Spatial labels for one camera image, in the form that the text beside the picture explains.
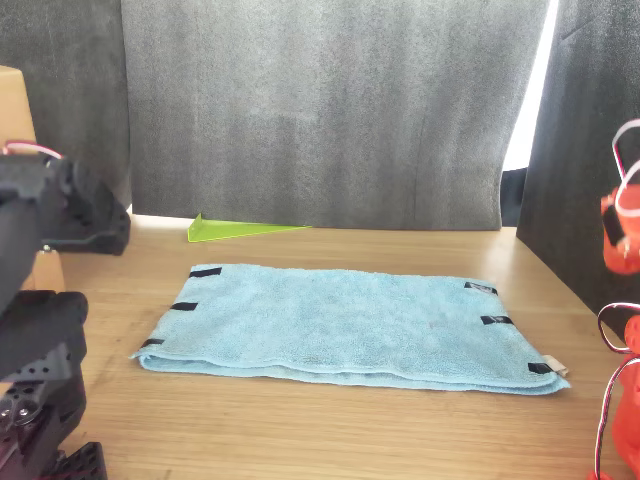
blue towel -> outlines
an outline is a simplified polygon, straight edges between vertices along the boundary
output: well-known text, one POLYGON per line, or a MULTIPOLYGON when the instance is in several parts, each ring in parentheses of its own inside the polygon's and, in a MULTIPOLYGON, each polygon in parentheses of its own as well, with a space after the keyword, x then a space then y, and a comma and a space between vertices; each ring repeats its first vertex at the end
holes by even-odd
POLYGON ((161 372, 541 395, 569 387, 495 288, 455 277, 198 265, 136 352, 161 372))

pink cable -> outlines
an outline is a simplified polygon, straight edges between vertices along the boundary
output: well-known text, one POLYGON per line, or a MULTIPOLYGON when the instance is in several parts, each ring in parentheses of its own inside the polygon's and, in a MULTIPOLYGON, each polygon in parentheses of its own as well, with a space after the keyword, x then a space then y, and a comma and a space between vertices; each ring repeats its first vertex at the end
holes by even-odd
POLYGON ((30 142, 28 140, 8 140, 4 144, 2 153, 4 155, 8 155, 14 150, 34 150, 36 152, 44 153, 51 157, 57 158, 58 160, 62 158, 62 155, 55 150, 44 147, 42 145, 38 145, 37 143, 30 142))

towel tag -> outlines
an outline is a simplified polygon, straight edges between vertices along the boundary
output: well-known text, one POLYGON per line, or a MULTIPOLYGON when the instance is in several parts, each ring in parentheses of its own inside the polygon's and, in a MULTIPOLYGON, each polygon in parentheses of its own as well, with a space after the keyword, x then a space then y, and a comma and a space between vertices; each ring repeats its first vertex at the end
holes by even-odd
POLYGON ((531 373, 537 373, 538 375, 545 375, 547 373, 553 373, 551 367, 546 363, 531 363, 529 362, 529 371, 531 373))
POLYGON ((140 348, 148 347, 149 345, 162 345, 164 340, 160 340, 158 338, 149 338, 146 340, 140 348))
POLYGON ((511 325, 513 325, 511 319, 509 317, 505 317, 504 315, 495 317, 492 317, 490 315, 483 315, 482 317, 480 317, 480 319, 485 325, 491 325, 492 323, 510 323, 511 325))
POLYGON ((196 302, 178 302, 171 305, 170 310, 181 310, 183 312, 193 312, 198 304, 196 302))
POLYGON ((477 283, 467 282, 464 284, 464 288, 473 288, 474 290, 480 290, 484 293, 493 293, 494 295, 498 294, 498 291, 495 288, 485 287, 484 285, 479 285, 477 283))
POLYGON ((189 274, 189 278, 209 277, 211 275, 220 275, 220 273, 222 273, 222 267, 209 268, 207 270, 194 270, 189 274))
POLYGON ((567 374, 569 373, 569 369, 564 365, 562 365, 558 360, 553 358, 551 355, 543 355, 542 358, 544 358, 544 361, 547 362, 547 365, 549 365, 551 370, 556 372, 558 375, 562 377, 566 377, 567 374))

cardboard box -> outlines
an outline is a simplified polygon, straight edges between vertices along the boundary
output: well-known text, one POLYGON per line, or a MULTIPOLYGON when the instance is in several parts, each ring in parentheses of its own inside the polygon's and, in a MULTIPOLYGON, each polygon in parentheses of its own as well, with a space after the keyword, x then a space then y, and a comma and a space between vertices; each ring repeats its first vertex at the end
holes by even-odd
POLYGON ((35 141, 31 110, 22 72, 0 65, 0 144, 7 140, 35 141))
MULTIPOLYGON (((35 141, 22 72, 0 65, 0 146, 7 140, 35 141)), ((40 252, 36 255, 31 275, 25 281, 25 290, 64 290, 62 264, 58 252, 40 252)))

black tape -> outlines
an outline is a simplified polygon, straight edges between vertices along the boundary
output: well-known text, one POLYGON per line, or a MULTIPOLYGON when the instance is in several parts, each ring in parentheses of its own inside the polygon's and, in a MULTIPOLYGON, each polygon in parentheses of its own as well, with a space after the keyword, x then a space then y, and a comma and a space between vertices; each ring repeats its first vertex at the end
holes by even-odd
POLYGON ((189 274, 189 278, 191 277, 200 278, 200 277, 208 277, 210 275, 220 275, 220 272, 222 272, 222 267, 210 268, 208 270, 194 270, 189 274))
POLYGON ((482 319, 482 323, 485 325, 491 325, 492 323, 510 323, 513 325, 513 321, 509 317, 505 317, 503 315, 492 317, 489 315, 483 315, 480 317, 482 319))
POLYGON ((485 287, 484 285, 478 285, 477 283, 467 282, 464 284, 464 288, 473 288, 474 290, 480 290, 484 293, 493 293, 494 295, 498 294, 498 291, 495 288, 485 287))
POLYGON ((545 374, 553 372, 553 369, 546 363, 530 363, 529 371, 533 373, 545 374))
POLYGON ((158 338, 150 338, 146 342, 142 344, 140 348, 148 347, 149 345, 162 345, 164 340, 160 340, 158 338))
POLYGON ((198 306, 197 303, 179 302, 171 305, 171 310, 181 310, 183 312, 192 312, 198 306))
POLYGON ((625 237, 615 206, 609 206, 602 214, 602 224, 609 237, 609 243, 615 247, 625 237))

